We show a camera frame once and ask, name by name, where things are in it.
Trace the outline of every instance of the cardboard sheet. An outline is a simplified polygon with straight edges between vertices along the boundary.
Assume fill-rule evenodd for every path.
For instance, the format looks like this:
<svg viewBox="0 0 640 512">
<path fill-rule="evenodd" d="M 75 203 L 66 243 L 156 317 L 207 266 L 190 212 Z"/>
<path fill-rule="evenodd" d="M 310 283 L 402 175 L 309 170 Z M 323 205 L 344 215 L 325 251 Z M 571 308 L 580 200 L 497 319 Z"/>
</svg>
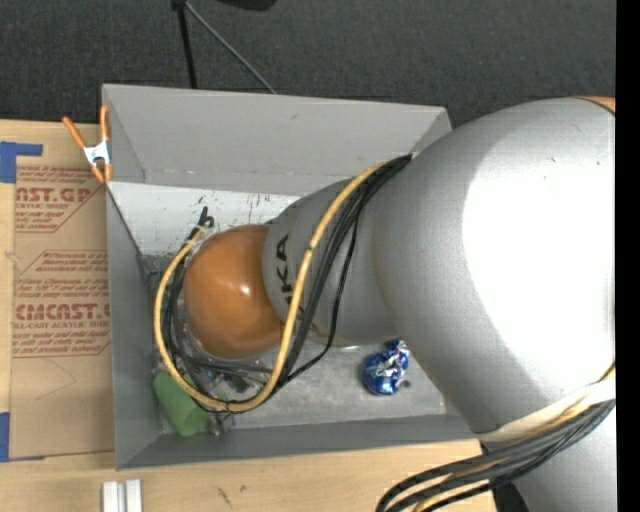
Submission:
<svg viewBox="0 0 640 512">
<path fill-rule="evenodd" d="M 95 143 L 97 127 L 79 128 Z M 42 145 L 16 159 L 3 255 L 14 270 L 9 457 L 111 450 L 105 187 L 61 123 L 1 121 L 0 140 Z"/>
</svg>

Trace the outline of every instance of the metal clip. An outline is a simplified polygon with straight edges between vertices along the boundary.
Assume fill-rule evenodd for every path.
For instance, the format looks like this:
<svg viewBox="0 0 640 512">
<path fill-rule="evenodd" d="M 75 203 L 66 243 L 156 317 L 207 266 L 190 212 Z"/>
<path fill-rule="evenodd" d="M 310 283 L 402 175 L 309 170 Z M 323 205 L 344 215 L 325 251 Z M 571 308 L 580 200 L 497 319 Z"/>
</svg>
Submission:
<svg viewBox="0 0 640 512">
<path fill-rule="evenodd" d="M 108 114 L 109 107 L 102 105 L 100 108 L 100 137 L 102 141 L 97 146 L 87 146 L 75 124 L 73 124 L 73 121 L 66 116 L 62 118 L 62 123 L 67 127 L 78 147 L 84 151 L 87 160 L 91 164 L 91 171 L 100 183 L 111 181 L 113 175 Z M 100 161 L 103 162 L 102 169 L 98 165 Z"/>
</svg>

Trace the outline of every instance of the blue foil wrapper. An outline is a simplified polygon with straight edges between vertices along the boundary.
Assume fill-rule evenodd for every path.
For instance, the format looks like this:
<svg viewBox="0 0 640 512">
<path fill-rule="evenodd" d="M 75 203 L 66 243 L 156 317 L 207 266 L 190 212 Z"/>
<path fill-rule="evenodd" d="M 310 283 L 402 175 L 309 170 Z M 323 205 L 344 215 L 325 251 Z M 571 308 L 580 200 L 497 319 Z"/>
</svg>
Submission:
<svg viewBox="0 0 640 512">
<path fill-rule="evenodd" d="M 390 341 L 388 350 L 370 356 L 364 363 L 362 382 L 374 395 L 397 393 L 409 367 L 409 349 L 401 339 Z"/>
</svg>

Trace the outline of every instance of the yellow cable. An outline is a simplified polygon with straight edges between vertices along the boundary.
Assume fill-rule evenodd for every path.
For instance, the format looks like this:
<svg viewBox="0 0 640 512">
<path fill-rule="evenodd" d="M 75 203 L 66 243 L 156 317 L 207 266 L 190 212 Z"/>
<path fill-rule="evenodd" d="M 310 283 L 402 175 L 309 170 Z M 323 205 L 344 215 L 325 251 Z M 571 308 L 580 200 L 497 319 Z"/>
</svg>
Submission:
<svg viewBox="0 0 640 512">
<path fill-rule="evenodd" d="M 194 238 L 187 243 L 175 256 L 175 258 L 171 261 L 167 270 L 162 276 L 160 280 L 160 285 L 158 286 L 158 293 L 156 294 L 156 300 L 153 309 L 153 331 L 155 336 L 156 345 L 158 350 L 160 351 L 160 356 L 162 357 L 162 361 L 164 362 L 169 374 L 176 381 L 178 386 L 191 396 L 193 399 L 200 402 L 202 405 L 210 407 L 212 409 L 224 410 L 229 412 L 245 412 L 251 409 L 255 409 L 262 402 L 264 402 L 275 387 L 280 374 L 282 373 L 282 368 L 284 367 L 284 363 L 287 358 L 287 353 L 289 351 L 289 345 L 291 343 L 291 336 L 293 334 L 293 329 L 295 327 L 296 317 L 298 313 L 298 306 L 302 299 L 302 293 L 304 291 L 304 283 L 306 281 L 307 273 L 311 266 L 311 260 L 313 258 L 313 251 L 317 247 L 320 242 L 322 236 L 327 230 L 329 223 L 336 216 L 338 210 L 342 206 L 342 204 L 347 200 L 351 194 L 358 188 L 358 186 L 364 182 L 369 176 L 371 176 L 375 171 L 377 171 L 380 167 L 382 167 L 384 163 L 375 165 L 370 167 L 360 175 L 356 176 L 353 180 L 349 182 L 349 184 L 342 189 L 340 194 L 335 198 L 335 200 L 331 203 L 331 206 L 327 209 L 324 216 L 322 217 L 318 227 L 316 228 L 311 240 L 309 242 L 309 247 L 304 253 L 304 257 L 302 259 L 302 263 L 300 264 L 300 269 L 298 271 L 298 276 L 296 277 L 296 282 L 293 290 L 293 295 L 291 296 L 291 303 L 289 304 L 289 312 L 287 314 L 287 319 L 284 325 L 284 330 L 282 332 L 282 339 L 280 342 L 280 351 L 276 357 L 275 364 L 273 366 L 273 372 L 271 373 L 271 377 L 264 385 L 264 387 L 260 390 L 260 392 L 255 395 L 253 398 L 250 398 L 247 401 L 239 402 L 239 403 L 228 403 L 226 401 L 217 400 L 215 398 L 211 398 L 208 395 L 205 395 L 191 386 L 183 377 L 180 375 L 178 370 L 173 364 L 171 357 L 167 352 L 167 347 L 164 342 L 164 338 L 162 336 L 162 328 L 161 328 L 161 317 L 162 317 L 162 299 L 164 297 L 165 290 L 167 288 L 167 284 L 171 279 L 171 276 L 175 272 L 176 268 L 180 264 L 180 262 L 187 257 L 191 249 L 193 248 L 195 242 L 200 239 L 202 236 L 201 232 L 198 232 Z"/>
</svg>

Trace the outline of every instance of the dark floor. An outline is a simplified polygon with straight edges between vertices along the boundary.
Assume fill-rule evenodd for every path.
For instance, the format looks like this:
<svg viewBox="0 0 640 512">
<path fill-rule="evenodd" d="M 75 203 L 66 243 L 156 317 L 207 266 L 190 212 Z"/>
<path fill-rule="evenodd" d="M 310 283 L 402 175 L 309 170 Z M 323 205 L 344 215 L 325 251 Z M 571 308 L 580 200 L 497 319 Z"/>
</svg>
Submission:
<svg viewBox="0 0 640 512">
<path fill-rule="evenodd" d="M 615 95 L 615 0 L 253 0 L 192 5 L 282 94 L 445 106 Z M 188 16 L 201 88 L 264 90 Z M 100 85 L 188 87 L 170 0 L 0 2 L 0 118 L 95 121 Z"/>
</svg>

